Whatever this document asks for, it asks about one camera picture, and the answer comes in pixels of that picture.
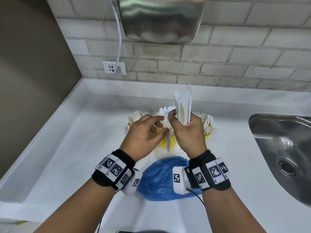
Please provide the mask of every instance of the drain strainer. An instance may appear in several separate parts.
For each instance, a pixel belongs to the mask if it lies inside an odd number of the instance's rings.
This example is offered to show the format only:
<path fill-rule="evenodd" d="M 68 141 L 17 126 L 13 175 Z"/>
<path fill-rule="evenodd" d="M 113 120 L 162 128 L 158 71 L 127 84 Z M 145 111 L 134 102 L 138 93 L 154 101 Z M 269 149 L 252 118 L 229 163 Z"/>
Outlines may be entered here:
<path fill-rule="evenodd" d="M 278 166 L 281 173 L 285 176 L 294 177 L 297 175 L 296 167 L 287 160 L 280 160 Z"/>

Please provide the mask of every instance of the white countertop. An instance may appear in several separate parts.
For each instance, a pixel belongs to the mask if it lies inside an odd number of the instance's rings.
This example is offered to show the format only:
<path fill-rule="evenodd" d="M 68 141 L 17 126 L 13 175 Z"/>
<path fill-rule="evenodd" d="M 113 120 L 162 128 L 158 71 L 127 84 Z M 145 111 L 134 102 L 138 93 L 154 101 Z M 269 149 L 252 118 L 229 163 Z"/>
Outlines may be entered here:
<path fill-rule="evenodd" d="M 90 177 L 104 154 L 118 148 L 131 113 L 174 105 L 174 91 L 184 89 L 179 84 L 81 80 L 1 179 L 0 217 L 44 221 Z M 311 208 L 275 180 L 248 119 L 256 113 L 311 116 L 311 93 L 209 86 L 193 91 L 192 111 L 211 114 L 219 129 L 207 140 L 208 148 L 226 161 L 231 184 L 254 217 L 267 232 L 309 232 Z M 179 147 L 171 153 L 185 156 Z M 164 154 L 157 149 L 137 165 L 142 169 Z M 103 227 L 211 232 L 206 219 L 196 198 L 150 202 L 139 194 L 120 193 Z"/>

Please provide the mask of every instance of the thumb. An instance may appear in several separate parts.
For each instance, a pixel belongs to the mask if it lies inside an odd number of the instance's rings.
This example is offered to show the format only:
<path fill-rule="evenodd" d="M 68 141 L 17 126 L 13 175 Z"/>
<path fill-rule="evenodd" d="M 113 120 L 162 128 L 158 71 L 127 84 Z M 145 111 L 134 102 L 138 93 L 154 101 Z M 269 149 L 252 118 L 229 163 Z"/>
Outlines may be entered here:
<path fill-rule="evenodd" d="M 168 119 L 174 131 L 177 131 L 178 129 L 183 127 L 183 125 L 180 124 L 178 119 L 173 114 L 169 114 Z"/>
<path fill-rule="evenodd" d="M 154 141 L 158 145 L 168 132 L 169 129 L 167 127 L 161 129 L 161 131 L 152 139 L 152 141 Z"/>

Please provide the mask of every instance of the wall socket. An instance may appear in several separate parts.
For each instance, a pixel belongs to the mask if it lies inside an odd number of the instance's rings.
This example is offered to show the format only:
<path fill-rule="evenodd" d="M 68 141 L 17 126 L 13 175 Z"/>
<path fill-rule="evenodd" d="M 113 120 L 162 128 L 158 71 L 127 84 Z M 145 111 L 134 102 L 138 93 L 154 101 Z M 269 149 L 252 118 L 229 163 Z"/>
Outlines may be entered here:
<path fill-rule="evenodd" d="M 116 62 L 115 61 L 101 61 L 104 72 L 105 74 L 118 74 L 118 75 L 126 75 L 126 67 L 125 67 L 125 62 L 119 62 L 118 67 L 119 69 L 117 70 L 116 73 Z"/>

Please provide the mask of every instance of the power cord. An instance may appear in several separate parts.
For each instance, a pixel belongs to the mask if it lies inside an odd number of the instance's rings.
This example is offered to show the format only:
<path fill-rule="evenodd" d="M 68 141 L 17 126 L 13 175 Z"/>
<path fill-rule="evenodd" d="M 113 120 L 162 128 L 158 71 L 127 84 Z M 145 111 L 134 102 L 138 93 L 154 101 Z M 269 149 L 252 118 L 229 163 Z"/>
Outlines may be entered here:
<path fill-rule="evenodd" d="M 120 58 L 120 53 L 121 53 L 121 45 L 122 45 L 122 36 L 121 36 L 121 27 L 120 27 L 120 22 L 119 22 L 119 18 L 118 18 L 118 14 L 117 14 L 117 10 L 115 8 L 115 5 L 113 3 L 112 0 L 108 0 L 111 4 L 112 10 L 114 11 L 115 17 L 116 17 L 116 21 L 117 21 L 117 26 L 118 26 L 118 32 L 119 32 L 119 51 L 118 51 L 118 57 L 117 57 L 117 61 L 116 61 L 116 65 L 115 65 L 115 74 L 119 73 L 119 58 Z"/>
<path fill-rule="evenodd" d="M 102 221 L 102 220 L 100 220 L 100 223 L 99 223 L 99 225 L 98 225 L 97 233 L 99 232 L 99 228 L 100 228 L 100 225 L 101 225 L 101 221 Z"/>
<path fill-rule="evenodd" d="M 194 193 L 194 194 L 199 198 L 199 200 L 202 202 L 202 204 L 204 205 L 204 203 L 203 203 L 203 201 L 201 200 L 201 198 L 200 198 L 194 191 L 192 191 L 192 190 L 190 190 L 190 189 L 188 189 L 188 188 L 186 188 L 186 190 L 189 191 L 189 192 Z"/>

